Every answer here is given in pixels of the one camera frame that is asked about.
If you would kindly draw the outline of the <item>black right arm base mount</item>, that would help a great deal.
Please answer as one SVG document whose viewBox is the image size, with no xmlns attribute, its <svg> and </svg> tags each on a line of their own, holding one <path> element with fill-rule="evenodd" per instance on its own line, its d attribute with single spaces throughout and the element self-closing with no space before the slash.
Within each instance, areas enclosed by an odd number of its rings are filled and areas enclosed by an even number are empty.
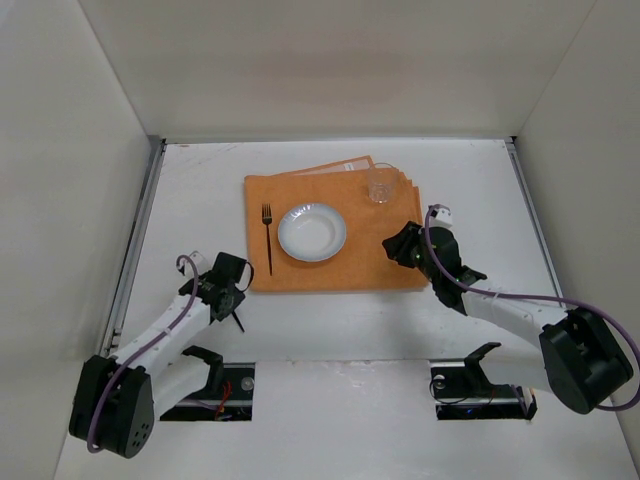
<svg viewBox="0 0 640 480">
<path fill-rule="evenodd" d="M 430 365 L 429 393 L 440 421 L 524 420 L 538 411 L 531 389 L 491 383 L 481 361 L 499 342 L 488 342 L 462 359 L 436 360 Z"/>
</svg>

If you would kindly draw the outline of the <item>white ceramic plate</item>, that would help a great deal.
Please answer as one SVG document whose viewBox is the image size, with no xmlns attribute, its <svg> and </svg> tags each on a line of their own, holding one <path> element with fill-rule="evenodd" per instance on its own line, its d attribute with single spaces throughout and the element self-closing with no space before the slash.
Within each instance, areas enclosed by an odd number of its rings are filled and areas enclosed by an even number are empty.
<svg viewBox="0 0 640 480">
<path fill-rule="evenodd" d="M 335 256 L 347 239 L 342 215 L 323 203 L 297 205 L 284 214 L 277 230 L 282 250 L 291 258 L 307 263 Z"/>
</svg>

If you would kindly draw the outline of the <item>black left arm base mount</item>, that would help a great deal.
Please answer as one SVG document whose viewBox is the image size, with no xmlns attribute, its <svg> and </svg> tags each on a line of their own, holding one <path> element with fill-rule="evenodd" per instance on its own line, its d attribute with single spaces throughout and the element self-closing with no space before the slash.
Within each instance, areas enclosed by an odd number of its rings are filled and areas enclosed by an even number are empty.
<svg viewBox="0 0 640 480">
<path fill-rule="evenodd" d="M 255 363 L 226 363 L 223 357 L 199 346 L 182 352 L 208 367 L 204 386 L 164 413 L 163 422 L 244 422 L 252 420 Z"/>
</svg>

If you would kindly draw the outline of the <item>clear drinking glass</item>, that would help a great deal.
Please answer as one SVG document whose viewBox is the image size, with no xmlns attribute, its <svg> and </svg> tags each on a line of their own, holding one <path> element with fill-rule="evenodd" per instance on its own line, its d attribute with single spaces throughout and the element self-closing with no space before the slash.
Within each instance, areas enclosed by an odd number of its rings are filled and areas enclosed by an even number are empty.
<svg viewBox="0 0 640 480">
<path fill-rule="evenodd" d="M 374 163 L 367 172 L 369 199 L 377 204 L 389 202 L 398 178 L 399 170 L 395 166 L 384 162 Z"/>
</svg>

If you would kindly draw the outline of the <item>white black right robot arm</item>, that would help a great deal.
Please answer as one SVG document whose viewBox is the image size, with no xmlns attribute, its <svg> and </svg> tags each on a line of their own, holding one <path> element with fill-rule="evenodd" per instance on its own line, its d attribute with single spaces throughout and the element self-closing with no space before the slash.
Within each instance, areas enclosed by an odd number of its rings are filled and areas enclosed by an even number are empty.
<svg viewBox="0 0 640 480">
<path fill-rule="evenodd" d="M 453 233 L 441 226 L 408 222 L 382 243 L 387 257 L 420 271 L 438 300 L 461 315 L 484 320 L 531 344 L 535 351 L 510 353 L 487 342 L 459 360 L 438 362 L 431 393 L 443 405 L 492 392 L 532 387 L 553 393 L 570 410 L 605 410 L 604 400 L 634 375 L 613 332 L 639 351 L 626 330 L 600 309 L 577 300 L 498 290 L 488 277 L 463 264 Z"/>
</svg>

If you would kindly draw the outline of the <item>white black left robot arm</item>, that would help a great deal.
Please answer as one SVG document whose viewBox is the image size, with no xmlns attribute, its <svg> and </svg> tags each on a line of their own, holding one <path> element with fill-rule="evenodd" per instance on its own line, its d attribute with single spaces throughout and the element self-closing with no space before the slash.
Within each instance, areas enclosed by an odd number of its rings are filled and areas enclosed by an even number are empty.
<svg viewBox="0 0 640 480">
<path fill-rule="evenodd" d="M 154 424 L 183 401 L 219 416 L 233 394 L 223 357 L 195 345 L 215 322 L 235 318 L 245 299 L 240 282 L 254 268 L 221 252 L 209 269 L 198 253 L 182 254 L 185 283 L 166 310 L 141 334 L 109 355 L 83 364 L 69 422 L 72 437 L 96 454 L 129 459 L 147 443 Z"/>
</svg>

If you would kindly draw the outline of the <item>orange cloth placemat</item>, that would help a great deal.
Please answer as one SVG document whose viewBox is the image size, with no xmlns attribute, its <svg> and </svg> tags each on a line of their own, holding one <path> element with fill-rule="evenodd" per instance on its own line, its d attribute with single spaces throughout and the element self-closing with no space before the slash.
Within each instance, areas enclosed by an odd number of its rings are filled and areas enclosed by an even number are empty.
<svg viewBox="0 0 640 480">
<path fill-rule="evenodd" d="M 251 288 L 259 293 L 421 290 L 421 273 L 390 260 L 383 241 L 422 220 L 420 190 L 401 171 L 391 197 L 369 196 L 366 170 L 244 179 Z"/>
</svg>

